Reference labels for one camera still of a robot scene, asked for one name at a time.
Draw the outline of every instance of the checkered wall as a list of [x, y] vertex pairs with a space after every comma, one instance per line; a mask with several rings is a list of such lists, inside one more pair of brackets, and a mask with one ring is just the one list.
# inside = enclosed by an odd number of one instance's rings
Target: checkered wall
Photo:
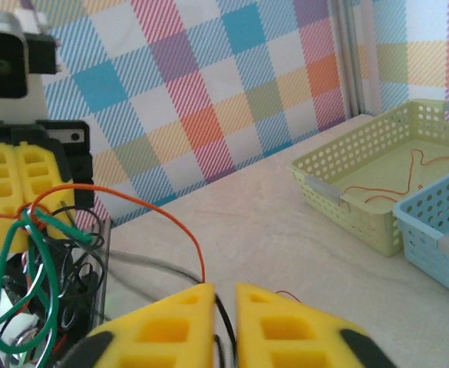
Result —
[[374, 23], [376, 45], [369, 57], [377, 59], [371, 77], [381, 108], [414, 98], [449, 100], [449, 0], [352, 1]]
[[62, 41], [51, 118], [89, 122], [99, 185], [163, 205], [345, 119], [327, 0], [34, 3]]

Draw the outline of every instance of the colorful plaid pattern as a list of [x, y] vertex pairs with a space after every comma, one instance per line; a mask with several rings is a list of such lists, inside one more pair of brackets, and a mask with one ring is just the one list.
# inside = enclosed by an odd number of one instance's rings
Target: colorful plaid pattern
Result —
[[382, 109], [414, 98], [449, 100], [449, 0], [352, 1], [374, 20], [377, 54], [368, 58], [377, 58]]
[[98, 184], [163, 205], [345, 119], [328, 0], [34, 4], [63, 44], [51, 118], [89, 122]]

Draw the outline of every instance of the orange string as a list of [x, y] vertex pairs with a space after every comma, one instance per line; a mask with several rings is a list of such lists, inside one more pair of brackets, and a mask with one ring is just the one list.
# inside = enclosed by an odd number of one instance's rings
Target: orange string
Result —
[[[407, 183], [407, 190], [403, 191], [403, 192], [399, 192], [393, 189], [385, 189], [385, 188], [370, 188], [367, 186], [349, 186], [347, 189], [344, 190], [344, 193], [347, 192], [348, 190], [351, 189], [363, 189], [363, 190], [371, 190], [371, 191], [375, 191], [375, 192], [387, 192], [387, 193], [393, 193], [393, 194], [398, 194], [400, 196], [404, 196], [406, 194], [408, 194], [411, 190], [411, 180], [412, 180], [412, 176], [413, 176], [413, 171], [414, 171], [414, 164], [415, 164], [415, 156], [414, 156], [414, 152], [419, 152], [421, 154], [421, 159], [419, 160], [419, 164], [421, 166], [427, 166], [430, 165], [431, 163], [435, 163], [437, 161], [440, 160], [446, 160], [449, 159], [449, 156], [440, 156], [440, 157], [436, 157], [434, 159], [430, 159], [428, 160], [426, 163], [424, 162], [424, 151], [422, 151], [421, 149], [418, 148], [414, 148], [410, 151], [410, 156], [411, 156], [411, 162], [410, 162], [410, 171], [408, 172], [408, 183]], [[384, 198], [384, 199], [389, 199], [392, 202], [397, 202], [397, 199], [394, 199], [392, 197], [389, 197], [387, 195], [374, 195], [372, 197], [367, 198], [364, 203], [368, 203], [370, 202], [372, 199], [376, 199], [376, 198]]]
[[56, 186], [54, 188], [51, 188], [51, 189], [48, 189], [48, 190], [44, 191], [42, 194], [40, 194], [31, 203], [31, 206], [30, 206], [31, 217], [32, 218], [36, 217], [35, 216], [35, 210], [36, 210], [37, 207], [40, 206], [40, 202], [42, 201], [42, 199], [44, 199], [45, 197], [49, 196], [50, 194], [52, 194], [54, 192], [59, 192], [61, 190], [66, 190], [66, 189], [91, 190], [93, 192], [108, 193], [108, 194], [111, 194], [113, 196], [117, 196], [119, 198], [126, 199], [127, 201], [136, 203], [138, 205], [142, 205], [143, 207], [147, 207], [149, 209], [152, 209], [153, 211], [158, 212], [161, 215], [167, 217], [172, 222], [174, 222], [176, 225], [178, 225], [189, 236], [190, 239], [192, 239], [192, 242], [195, 245], [196, 253], [197, 253], [197, 256], [198, 256], [199, 262], [200, 262], [200, 273], [202, 275], [202, 282], [206, 281], [205, 262], [203, 260], [203, 254], [202, 254], [202, 250], [200, 248], [200, 244], [199, 244], [198, 240], [196, 239], [195, 235], [180, 220], [178, 220], [178, 218], [174, 217], [169, 212], [166, 212], [163, 209], [160, 209], [159, 207], [157, 207], [156, 205], [153, 205], [152, 203], [145, 202], [145, 201], [143, 201], [141, 199], [132, 197], [132, 196], [124, 194], [122, 192], [118, 192], [117, 190], [113, 190], [113, 189], [110, 189], [110, 188], [105, 188], [103, 186], [91, 185], [91, 184], [63, 184], [61, 186]]
[[296, 297], [293, 293], [291, 293], [290, 291], [287, 290], [278, 290], [276, 291], [276, 294], [287, 294], [290, 297], [294, 298], [296, 301], [298, 301], [299, 303], [302, 303], [298, 297]]

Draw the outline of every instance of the black wire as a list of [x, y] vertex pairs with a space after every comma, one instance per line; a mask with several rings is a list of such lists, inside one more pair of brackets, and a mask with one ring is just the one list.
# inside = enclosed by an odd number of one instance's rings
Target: black wire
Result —
[[[116, 259], [118, 261], [122, 261], [124, 263], [128, 263], [130, 265], [144, 265], [147, 267], [152, 267], [156, 269], [160, 269], [162, 271], [170, 272], [173, 274], [177, 274], [182, 278], [186, 278], [189, 281], [192, 281], [194, 284], [201, 284], [202, 281], [194, 274], [185, 270], [184, 268], [180, 268], [174, 264], [167, 263], [165, 261], [160, 261], [159, 259], [145, 257], [143, 255], [135, 255], [131, 253], [125, 253], [122, 251], [110, 251], [109, 257]], [[226, 308], [224, 307], [223, 302], [220, 300], [219, 296], [216, 294], [216, 306], [217, 309], [223, 319], [224, 326], [226, 328], [226, 332], [229, 336], [229, 340], [231, 341], [231, 348], [233, 352], [233, 362], [234, 366], [237, 364], [237, 344], [236, 337], [234, 335], [233, 324], [229, 318], [228, 313], [226, 312]]]
[[219, 367], [226, 368], [226, 358], [224, 357], [223, 342], [219, 335], [214, 335], [214, 342], [217, 345], [217, 353], [219, 354]]

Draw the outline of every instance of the tabletop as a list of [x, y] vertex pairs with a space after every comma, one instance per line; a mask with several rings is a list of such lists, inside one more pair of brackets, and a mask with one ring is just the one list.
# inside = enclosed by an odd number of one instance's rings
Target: tabletop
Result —
[[[449, 367], [449, 290], [402, 253], [386, 258], [306, 205], [287, 169], [294, 159], [369, 119], [348, 120], [163, 208], [199, 239], [207, 280], [216, 284], [232, 320], [236, 282], [286, 289], [305, 304], [364, 327], [399, 367]], [[116, 227], [111, 248], [199, 271], [192, 242], [155, 212]], [[110, 268], [147, 296], [109, 279], [109, 317], [189, 287], [174, 276], [114, 259]], [[216, 325], [226, 340], [223, 325]]]

